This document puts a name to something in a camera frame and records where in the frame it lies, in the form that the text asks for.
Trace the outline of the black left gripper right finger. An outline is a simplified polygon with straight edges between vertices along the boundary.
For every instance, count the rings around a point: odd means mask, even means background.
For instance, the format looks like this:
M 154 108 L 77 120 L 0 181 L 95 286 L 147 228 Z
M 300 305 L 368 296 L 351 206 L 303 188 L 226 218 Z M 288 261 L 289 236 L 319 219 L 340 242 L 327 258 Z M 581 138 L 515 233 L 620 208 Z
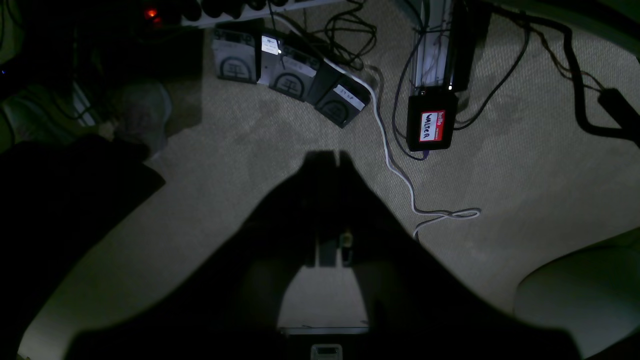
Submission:
M 578 360 L 564 330 L 526 325 L 462 284 L 339 153 L 341 192 L 354 237 L 351 268 L 369 319 L 370 360 Z

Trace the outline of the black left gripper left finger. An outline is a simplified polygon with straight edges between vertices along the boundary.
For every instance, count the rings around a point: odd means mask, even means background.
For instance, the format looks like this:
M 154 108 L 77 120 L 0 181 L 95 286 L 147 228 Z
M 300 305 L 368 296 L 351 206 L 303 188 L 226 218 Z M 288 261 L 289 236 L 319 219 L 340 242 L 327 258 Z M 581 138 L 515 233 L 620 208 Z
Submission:
M 279 353 L 284 295 L 306 263 L 313 202 L 333 152 L 309 152 L 240 228 L 176 289 L 142 313 L 76 336 L 67 360 L 221 360 Z

